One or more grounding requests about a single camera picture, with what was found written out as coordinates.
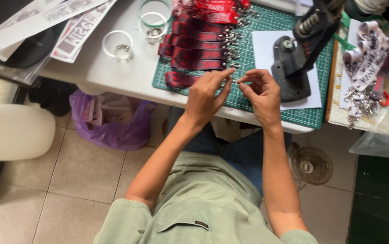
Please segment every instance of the beige tile floor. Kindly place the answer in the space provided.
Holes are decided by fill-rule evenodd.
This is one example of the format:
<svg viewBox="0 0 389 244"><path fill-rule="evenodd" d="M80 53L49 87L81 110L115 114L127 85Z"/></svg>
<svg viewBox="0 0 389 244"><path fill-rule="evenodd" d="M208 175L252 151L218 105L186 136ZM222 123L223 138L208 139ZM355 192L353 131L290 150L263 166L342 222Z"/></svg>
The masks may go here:
<svg viewBox="0 0 389 244"><path fill-rule="evenodd" d="M110 204L123 197L130 182L163 140L161 124L168 106L152 116L152 137L135 152L100 148L82 139L70 114L57 118L50 150L30 160L6 163L0 177L0 244L86 244L100 230ZM254 130L214 117L218 137L234 141ZM335 125L294 135L300 146L313 145L332 158L333 179L326 186L302 186L295 176L306 225L319 244L344 244L354 189L356 155L348 148L358 131Z"/></svg>

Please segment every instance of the red ring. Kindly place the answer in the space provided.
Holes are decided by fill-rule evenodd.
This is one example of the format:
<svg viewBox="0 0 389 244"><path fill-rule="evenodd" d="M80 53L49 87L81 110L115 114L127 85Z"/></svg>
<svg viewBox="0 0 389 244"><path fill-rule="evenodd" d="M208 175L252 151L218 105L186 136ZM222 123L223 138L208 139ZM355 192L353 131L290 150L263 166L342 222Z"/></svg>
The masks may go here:
<svg viewBox="0 0 389 244"><path fill-rule="evenodd" d="M382 92L384 96L386 97L386 101L384 102L382 99L380 101L380 105L383 107L387 107L389 105L389 94L386 91Z"/></svg>

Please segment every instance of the person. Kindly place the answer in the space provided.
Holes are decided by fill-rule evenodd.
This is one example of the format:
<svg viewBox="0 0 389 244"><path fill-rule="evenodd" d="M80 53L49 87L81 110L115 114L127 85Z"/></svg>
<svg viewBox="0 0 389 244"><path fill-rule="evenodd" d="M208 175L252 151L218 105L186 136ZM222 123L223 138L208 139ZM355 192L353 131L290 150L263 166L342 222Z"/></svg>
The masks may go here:
<svg viewBox="0 0 389 244"><path fill-rule="evenodd" d="M317 244L301 217L285 149L291 137L267 70L237 81L263 129L225 145L215 137L210 119L234 72L206 72L190 88L186 109L170 108L165 140L111 205L95 244ZM274 233L259 209L262 197Z"/></svg>

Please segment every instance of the hand press machine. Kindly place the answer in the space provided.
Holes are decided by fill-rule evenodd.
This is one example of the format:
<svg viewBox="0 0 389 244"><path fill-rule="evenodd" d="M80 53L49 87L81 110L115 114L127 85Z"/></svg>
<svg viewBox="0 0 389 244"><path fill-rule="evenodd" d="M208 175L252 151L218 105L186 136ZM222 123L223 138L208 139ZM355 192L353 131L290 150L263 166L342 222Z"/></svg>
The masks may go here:
<svg viewBox="0 0 389 244"><path fill-rule="evenodd" d="M280 86L280 102L287 103L311 95L307 71L337 31L345 0L313 0L312 8L292 29L294 38L280 37L273 47L272 75Z"/></svg>

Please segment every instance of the fan grill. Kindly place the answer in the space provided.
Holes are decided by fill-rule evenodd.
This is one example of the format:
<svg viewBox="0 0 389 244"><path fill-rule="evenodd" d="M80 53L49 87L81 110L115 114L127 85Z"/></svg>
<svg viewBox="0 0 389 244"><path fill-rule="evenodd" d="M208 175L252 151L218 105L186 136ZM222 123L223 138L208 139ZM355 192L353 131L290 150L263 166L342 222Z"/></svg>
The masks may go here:
<svg viewBox="0 0 389 244"><path fill-rule="evenodd" d="M292 157L295 174L309 185L324 185L334 174L330 157L316 147L299 148Z"/></svg>

